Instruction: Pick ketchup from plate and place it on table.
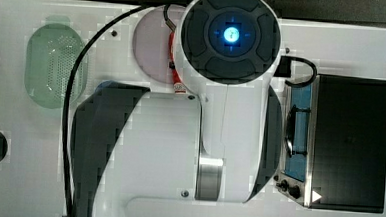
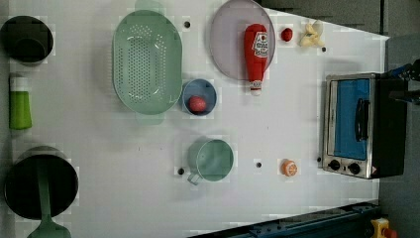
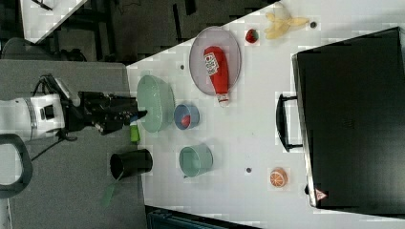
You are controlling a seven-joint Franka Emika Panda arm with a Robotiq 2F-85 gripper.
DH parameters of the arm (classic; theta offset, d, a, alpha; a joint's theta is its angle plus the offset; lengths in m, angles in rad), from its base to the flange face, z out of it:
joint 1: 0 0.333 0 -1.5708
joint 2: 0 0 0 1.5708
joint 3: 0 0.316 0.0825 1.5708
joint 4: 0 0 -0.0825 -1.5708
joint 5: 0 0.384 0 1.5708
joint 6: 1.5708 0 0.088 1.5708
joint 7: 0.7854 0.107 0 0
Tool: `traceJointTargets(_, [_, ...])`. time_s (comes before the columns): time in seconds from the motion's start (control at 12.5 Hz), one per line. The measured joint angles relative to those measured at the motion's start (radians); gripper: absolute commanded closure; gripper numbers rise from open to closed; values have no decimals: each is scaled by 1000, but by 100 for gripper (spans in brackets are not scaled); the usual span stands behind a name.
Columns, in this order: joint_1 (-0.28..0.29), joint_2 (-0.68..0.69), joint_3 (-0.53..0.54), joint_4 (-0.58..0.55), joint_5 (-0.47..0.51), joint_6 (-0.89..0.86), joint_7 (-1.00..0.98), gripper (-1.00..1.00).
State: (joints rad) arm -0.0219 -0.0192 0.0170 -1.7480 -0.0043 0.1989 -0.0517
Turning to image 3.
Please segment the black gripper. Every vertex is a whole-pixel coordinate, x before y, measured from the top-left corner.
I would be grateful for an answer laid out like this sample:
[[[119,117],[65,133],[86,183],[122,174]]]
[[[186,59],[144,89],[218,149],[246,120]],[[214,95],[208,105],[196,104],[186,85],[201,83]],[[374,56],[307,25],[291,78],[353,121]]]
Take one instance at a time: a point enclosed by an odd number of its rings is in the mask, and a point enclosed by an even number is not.
[[[147,111],[139,111],[134,97],[98,92],[79,92],[76,99],[64,99],[63,112],[68,132],[93,126],[102,135],[119,131],[147,115]]]

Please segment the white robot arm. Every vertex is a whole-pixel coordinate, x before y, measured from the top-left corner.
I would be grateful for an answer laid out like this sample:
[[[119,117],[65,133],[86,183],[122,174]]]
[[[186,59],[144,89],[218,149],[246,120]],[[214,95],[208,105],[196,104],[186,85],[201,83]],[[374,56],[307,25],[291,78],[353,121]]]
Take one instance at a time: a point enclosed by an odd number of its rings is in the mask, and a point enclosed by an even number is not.
[[[26,142],[94,126],[108,135],[148,114],[138,109],[134,97],[79,92],[78,101],[76,106],[60,94],[1,101],[1,134],[15,134]]]

